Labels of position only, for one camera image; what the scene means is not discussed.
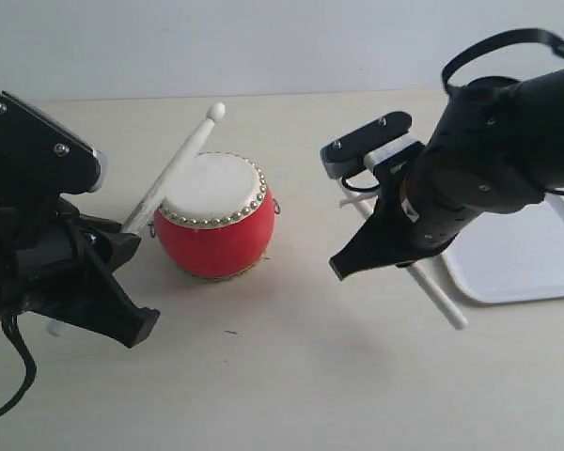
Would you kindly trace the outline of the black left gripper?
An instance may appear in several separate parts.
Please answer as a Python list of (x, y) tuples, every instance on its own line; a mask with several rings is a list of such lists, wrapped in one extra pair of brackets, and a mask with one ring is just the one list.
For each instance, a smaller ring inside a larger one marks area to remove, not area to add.
[(102, 176), (101, 154), (83, 156), (72, 168), (35, 169), (0, 154), (0, 321), (31, 310), (130, 349), (160, 312), (136, 306), (113, 275), (141, 238), (63, 197), (93, 191)]

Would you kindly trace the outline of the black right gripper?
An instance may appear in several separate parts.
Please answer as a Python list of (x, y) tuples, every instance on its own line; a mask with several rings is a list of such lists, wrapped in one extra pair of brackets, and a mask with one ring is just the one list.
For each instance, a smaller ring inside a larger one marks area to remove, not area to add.
[(516, 163), (509, 77), (483, 77), (450, 95), (429, 142), (344, 247), (337, 279), (439, 254), (486, 212), (510, 214), (544, 198)]

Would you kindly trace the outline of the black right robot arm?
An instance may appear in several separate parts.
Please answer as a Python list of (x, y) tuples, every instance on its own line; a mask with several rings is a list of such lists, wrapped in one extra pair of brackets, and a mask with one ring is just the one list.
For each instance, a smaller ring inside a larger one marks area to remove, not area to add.
[(321, 150), (329, 178), (369, 171), (376, 180), (373, 212), (330, 258), (338, 278), (438, 256), (482, 214), (564, 195), (564, 69), (460, 86), (427, 142), (412, 124), (390, 112)]

